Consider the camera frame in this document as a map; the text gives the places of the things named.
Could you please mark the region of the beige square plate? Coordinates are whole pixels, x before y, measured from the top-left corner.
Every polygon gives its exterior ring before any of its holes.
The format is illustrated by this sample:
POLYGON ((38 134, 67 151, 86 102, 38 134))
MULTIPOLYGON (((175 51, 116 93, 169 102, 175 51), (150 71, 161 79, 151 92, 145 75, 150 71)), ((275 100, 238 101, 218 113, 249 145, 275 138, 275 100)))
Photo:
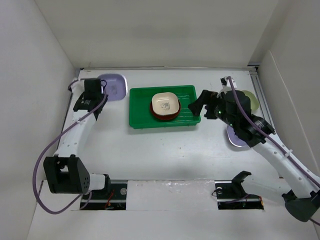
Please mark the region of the beige square plate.
POLYGON ((152 110, 159 116, 176 114, 180 109, 178 97, 172 92, 155 94, 151 99, 152 110))

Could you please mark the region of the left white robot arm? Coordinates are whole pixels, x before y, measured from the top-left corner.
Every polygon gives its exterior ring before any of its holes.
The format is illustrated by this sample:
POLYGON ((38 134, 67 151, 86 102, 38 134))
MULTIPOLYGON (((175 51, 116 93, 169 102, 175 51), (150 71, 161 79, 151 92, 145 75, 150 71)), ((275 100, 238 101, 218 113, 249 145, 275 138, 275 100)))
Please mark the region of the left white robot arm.
POLYGON ((89 173, 80 159, 89 133, 98 120, 108 95, 106 82, 99 78, 84 80, 84 91, 74 104, 72 121, 54 156, 44 159, 43 167, 53 194, 86 194, 94 191, 100 198, 111 194, 107 174, 89 173))

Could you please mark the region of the red round plate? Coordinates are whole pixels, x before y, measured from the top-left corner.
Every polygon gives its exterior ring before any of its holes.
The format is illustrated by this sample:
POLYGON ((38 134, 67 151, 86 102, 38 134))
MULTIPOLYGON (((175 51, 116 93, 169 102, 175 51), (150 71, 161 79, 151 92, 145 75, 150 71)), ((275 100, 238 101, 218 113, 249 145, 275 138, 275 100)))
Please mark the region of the red round plate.
POLYGON ((153 106, 152 106, 152 103, 149 104, 149 110, 151 112, 151 114, 158 120, 161 120, 161 121, 171 121, 173 119, 175 119, 180 111, 181 111, 181 103, 179 103, 179 109, 176 113, 174 114, 169 114, 169 115, 159 115, 159 114, 156 114, 153 110, 153 106))

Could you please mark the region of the green square plate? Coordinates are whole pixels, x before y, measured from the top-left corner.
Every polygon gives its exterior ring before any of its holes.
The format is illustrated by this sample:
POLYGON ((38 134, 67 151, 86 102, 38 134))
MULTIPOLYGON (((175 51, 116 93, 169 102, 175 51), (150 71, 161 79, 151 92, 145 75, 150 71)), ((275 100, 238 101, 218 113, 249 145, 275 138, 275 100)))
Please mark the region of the green square plate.
POLYGON ((243 93, 250 99, 250 108, 253 112, 257 111, 260 107, 260 103, 256 96, 248 90, 243 90, 243 93))

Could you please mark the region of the purple square plate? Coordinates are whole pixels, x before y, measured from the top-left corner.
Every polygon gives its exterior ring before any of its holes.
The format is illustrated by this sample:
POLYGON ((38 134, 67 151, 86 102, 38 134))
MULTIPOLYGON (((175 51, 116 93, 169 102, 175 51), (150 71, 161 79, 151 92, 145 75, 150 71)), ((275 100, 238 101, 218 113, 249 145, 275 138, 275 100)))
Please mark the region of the purple square plate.
POLYGON ((121 101, 128 93, 127 79, 118 73, 105 73, 98 76, 99 79, 105 81, 105 92, 108 95, 108 102, 121 101))
POLYGON ((226 127, 226 132, 227 132, 228 139, 233 146, 238 148, 244 148, 248 146, 243 140, 241 140, 238 136, 236 136, 234 129, 231 126, 228 125, 226 127))

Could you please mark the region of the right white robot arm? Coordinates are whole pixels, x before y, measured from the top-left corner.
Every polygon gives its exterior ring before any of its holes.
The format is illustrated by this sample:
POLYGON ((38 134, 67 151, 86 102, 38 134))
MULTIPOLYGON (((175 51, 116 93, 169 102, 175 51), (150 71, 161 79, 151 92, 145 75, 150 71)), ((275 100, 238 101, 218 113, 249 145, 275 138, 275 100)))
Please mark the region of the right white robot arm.
POLYGON ((242 91, 203 90, 188 105, 198 117, 221 120, 235 135, 260 154, 276 169, 285 183, 267 182, 249 171, 241 171, 231 180, 231 191, 238 199, 248 195, 265 197, 279 203, 297 220, 308 222, 320 208, 320 178, 312 173, 283 144, 275 129, 262 117, 254 115, 251 101, 242 91))

